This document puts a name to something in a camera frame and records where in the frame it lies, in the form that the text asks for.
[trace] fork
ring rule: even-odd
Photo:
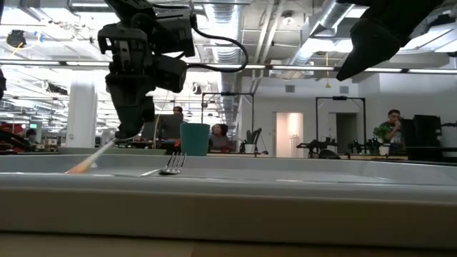
[[[182,155],[181,153],[173,153],[170,156],[169,161],[163,168],[148,171],[146,173],[141,174],[140,176],[149,176],[153,173],[159,172],[160,175],[177,175],[181,173],[181,169],[186,162],[187,153]]]

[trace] woman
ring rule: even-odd
[[[231,151],[231,142],[227,137],[228,130],[229,128],[226,124],[216,124],[211,128],[209,145],[212,151]]]

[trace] ceiling duct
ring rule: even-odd
[[[225,36],[238,40],[240,32],[241,6],[238,4],[205,4],[206,16],[211,24],[211,33],[217,36]],[[227,41],[213,41],[218,46],[230,46],[232,43]],[[240,49],[232,47],[215,47],[213,48],[214,61],[221,64],[238,64],[240,63]],[[236,74],[220,73],[218,85],[220,92],[235,92]],[[228,125],[235,121],[235,109],[233,109],[233,97],[222,97],[222,105]]]
[[[308,39],[312,36],[325,33],[331,37],[336,35],[336,30],[341,21],[346,17],[354,4],[340,4],[338,0],[326,0],[322,10],[317,15],[308,17],[303,25],[301,34],[301,48],[288,60],[288,65],[303,66],[308,63],[314,52],[310,50],[312,41]],[[304,75],[297,71],[285,71],[278,75],[283,79],[300,79]]]

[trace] ceiling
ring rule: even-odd
[[[219,3],[227,3],[229,0],[219,0]],[[17,59],[17,60],[59,60],[59,61],[110,61],[109,54],[102,55],[99,51],[96,35],[99,29],[105,24],[115,23],[118,21],[116,15],[109,12],[109,9],[104,7],[104,2],[100,0],[73,0],[73,6],[67,6],[66,1],[28,1],[28,5],[21,5],[25,1],[10,1],[12,4],[5,7],[4,14],[0,25],[0,59]],[[266,8],[268,0],[258,1],[237,1],[242,4],[242,15],[239,21],[238,40],[247,48],[251,59],[253,58],[258,39],[261,34],[261,27],[265,21]],[[302,29],[303,25],[309,17],[319,15],[322,7],[322,0],[289,0],[285,1],[283,11],[292,11],[291,17],[293,22],[290,24],[283,23],[283,17],[279,18],[276,30],[271,28],[274,22],[278,9],[277,1],[273,6],[271,18],[268,20],[270,24],[269,33],[274,33],[271,47],[265,58],[265,63],[272,61],[282,61],[291,58],[303,45]],[[454,4],[457,1],[446,1],[442,8],[448,7],[452,11]],[[201,13],[201,1],[194,1],[196,10]],[[345,26],[350,28],[354,20],[356,20],[364,11],[363,7],[354,7],[346,16],[346,19],[341,22],[338,27],[340,37],[337,41],[348,41],[348,34],[344,34]],[[218,27],[218,24],[213,24],[203,15],[198,15],[198,25],[200,30],[206,33],[218,31],[218,34],[224,34],[224,31]],[[26,45],[23,49],[15,51],[15,48],[6,43],[6,37],[13,29],[25,31]],[[435,41],[438,34],[424,35],[421,41],[414,43],[413,49],[417,53],[411,55],[399,54],[390,62],[381,64],[382,66],[422,66],[422,67],[439,67],[442,65],[440,61],[445,54],[435,54],[434,51],[441,48],[442,45],[435,44],[433,48],[427,48],[428,43]],[[447,45],[457,39],[457,30],[450,29],[446,31],[445,36],[448,37]],[[184,59],[187,62],[215,62],[213,49],[217,46],[211,40],[205,39],[194,33],[194,43],[197,55],[191,58]],[[323,47],[323,41],[319,41],[317,48]],[[312,54],[310,62],[314,65],[340,66],[347,52],[338,52],[334,49],[328,51],[315,51]],[[71,90],[71,81],[77,72],[86,72],[88,76],[94,78],[99,95],[97,126],[99,130],[116,127],[119,124],[117,120],[114,106],[112,105],[110,96],[106,93],[104,76],[107,74],[105,67],[88,71],[84,67],[79,70],[65,69],[65,67],[39,67],[39,66],[7,66],[3,65],[2,70],[5,77],[8,79],[5,92],[6,100],[0,103],[0,121],[11,120],[35,120],[41,119],[45,122],[46,127],[50,130],[59,130],[66,125],[66,115],[68,113],[68,96],[56,95],[47,90],[47,85],[53,84],[68,92]],[[277,79],[264,78],[270,76],[268,72],[263,73],[263,82],[260,86],[274,87],[278,85],[282,92],[284,80],[277,83]],[[317,72],[315,74],[307,74],[309,78],[315,80],[325,79],[328,75],[325,72]],[[251,72],[245,71],[238,74],[240,84],[251,83]],[[196,84],[201,87],[203,92],[217,93],[221,90],[220,74],[215,72],[189,71],[186,77],[186,85],[184,90],[179,94],[173,94],[163,89],[157,89],[150,94],[154,96],[156,102],[156,110],[163,113],[170,112],[173,106],[183,106],[186,119],[188,121],[199,122],[201,119],[201,96],[195,95],[191,87]],[[274,96],[276,90],[269,90]],[[204,122],[208,124],[224,123],[233,125],[234,119],[229,119],[227,114],[227,106],[231,105],[231,111],[236,113],[237,98],[231,99],[230,102],[223,100],[219,96],[214,96],[209,102],[209,106],[204,111]],[[14,115],[6,115],[4,113],[15,113]]]

